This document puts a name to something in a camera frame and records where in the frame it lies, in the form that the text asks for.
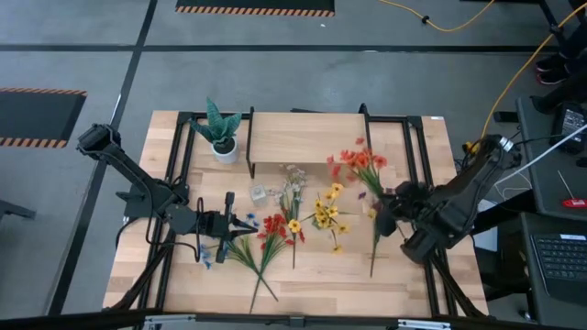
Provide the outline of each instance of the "white pot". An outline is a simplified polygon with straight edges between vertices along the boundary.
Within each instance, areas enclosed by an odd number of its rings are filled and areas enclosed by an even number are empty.
[[[214,150],[214,145],[210,145],[210,148],[212,148],[212,153],[214,153],[214,156],[216,156],[216,159],[218,161],[220,161],[223,164],[232,164],[234,162],[236,162],[238,160],[238,141],[236,139],[235,140],[235,147],[232,149],[232,151],[226,153],[226,154],[221,154],[221,153],[217,153],[216,150]]]

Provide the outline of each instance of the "gray floor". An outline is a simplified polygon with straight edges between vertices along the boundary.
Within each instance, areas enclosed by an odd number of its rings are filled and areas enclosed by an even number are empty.
[[[1,44],[134,44],[148,0],[4,0]],[[443,27],[460,24],[483,3],[418,0],[410,6]],[[548,34],[533,5],[499,4],[466,30],[439,34],[417,18],[375,0],[337,0],[334,18],[198,16],[177,14],[160,0],[150,45],[536,45]],[[570,8],[552,2],[557,19]],[[0,86],[84,89],[89,93],[73,136],[108,122],[130,52],[0,51]],[[153,110],[203,110],[212,97],[222,109],[288,111],[292,107],[374,114],[434,115],[447,119],[456,157],[475,139],[495,98],[529,54],[358,52],[144,52],[120,132],[138,159]],[[525,72],[500,105],[544,94]],[[513,134],[515,126],[492,125]],[[71,143],[62,150],[0,148],[0,199],[37,210],[33,222],[6,217],[0,225],[0,318],[44,313],[57,264],[94,164]],[[519,180],[504,187],[524,187]],[[97,311],[114,257],[124,208],[114,192],[129,184],[109,170],[73,278],[65,313]],[[498,201],[494,192],[489,199]],[[519,299],[490,304],[499,318],[521,321]],[[218,327],[214,324],[203,326]],[[236,325],[224,324],[225,329]]]

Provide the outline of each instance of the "cable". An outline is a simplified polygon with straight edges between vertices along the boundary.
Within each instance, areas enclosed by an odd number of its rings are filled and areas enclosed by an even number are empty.
[[[540,154],[540,156],[534,158],[532,161],[530,161],[529,163],[527,163],[525,166],[523,166],[522,168],[516,170],[514,173],[506,176],[505,178],[501,179],[500,181],[496,182],[495,184],[499,184],[502,183],[512,177],[514,177],[516,174],[518,174],[519,172],[529,168],[530,166],[534,165],[537,161],[541,160],[544,156],[548,155],[550,153],[550,151],[558,148],[561,144],[567,142],[568,139],[571,139],[572,137],[576,136],[577,134],[581,133],[585,128],[587,128],[587,125],[583,125],[583,127],[577,129],[576,131],[574,131],[572,134],[570,134],[569,136],[565,137],[564,139],[562,139],[561,141],[559,141],[557,144],[555,144],[554,146],[550,147],[548,150],[544,151],[542,154]]]
[[[477,15],[473,16],[470,20],[467,21],[467,23],[458,26],[458,27],[454,27],[454,28],[442,28],[442,27],[438,27],[436,24],[432,23],[432,21],[429,19],[428,16],[423,16],[422,14],[416,12],[414,9],[408,7],[407,5],[400,5],[400,4],[396,4],[394,2],[391,1],[387,1],[387,0],[379,0],[380,2],[383,2],[384,4],[387,5],[391,5],[391,6],[396,6],[398,8],[402,8],[404,10],[409,11],[410,13],[416,15],[417,17],[422,19],[422,22],[424,22],[425,24],[429,24],[432,28],[437,29],[438,31],[441,32],[455,32],[457,30],[460,30],[462,28],[465,28],[466,26],[468,26],[470,23],[472,23],[475,19],[477,19],[477,17],[479,17],[481,14],[483,14],[483,12],[485,10],[487,10],[487,8],[489,8],[491,5],[493,5],[493,3],[495,2],[495,0],[492,0],[489,2],[489,4],[487,4],[479,13],[477,13]]]
[[[558,28],[562,28],[562,26],[564,26],[565,24],[567,24],[567,22],[574,17],[579,11],[581,11],[584,7],[587,6],[587,3],[579,6],[577,9],[575,9],[572,13],[570,13],[568,16],[565,17],[565,19],[563,19],[559,25]],[[493,104],[492,110],[489,112],[489,115],[487,115],[487,119],[485,120],[485,125],[483,126],[483,131],[481,133],[481,137],[483,138],[485,136],[485,133],[487,133],[487,128],[489,127],[489,123],[492,119],[493,113],[495,112],[495,109],[497,108],[497,105],[502,101],[502,99],[504,98],[505,94],[507,93],[507,91],[510,89],[510,87],[512,87],[512,84],[515,83],[515,81],[517,80],[517,78],[520,76],[520,74],[527,68],[527,66],[534,60],[534,58],[538,55],[538,53],[544,48],[544,46],[546,46],[546,44],[548,44],[550,42],[550,40],[552,39],[554,35],[552,33],[550,33],[548,35],[548,37],[546,39],[544,39],[544,41],[542,41],[542,43],[540,44],[540,46],[538,46],[538,48],[534,51],[534,53],[532,54],[532,56],[530,56],[530,58],[526,61],[526,63],[524,63],[524,65],[522,66],[522,68],[520,70],[518,70],[518,72],[515,73],[514,78],[512,78],[512,80],[505,86],[504,91],[499,95],[499,97],[497,98],[497,100],[495,101],[495,103]]]

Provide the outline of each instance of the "orange and black striped mat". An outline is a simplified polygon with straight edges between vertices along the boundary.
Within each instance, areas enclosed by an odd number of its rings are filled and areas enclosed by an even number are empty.
[[[0,88],[0,146],[65,147],[86,96],[80,90]]]
[[[177,0],[175,11],[190,14],[332,17],[334,0]]]

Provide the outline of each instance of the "small clear object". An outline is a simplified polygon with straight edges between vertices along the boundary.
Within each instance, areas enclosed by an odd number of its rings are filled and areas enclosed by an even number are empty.
[[[250,199],[253,200],[253,204],[257,207],[267,205],[267,193],[262,184],[250,187]]]

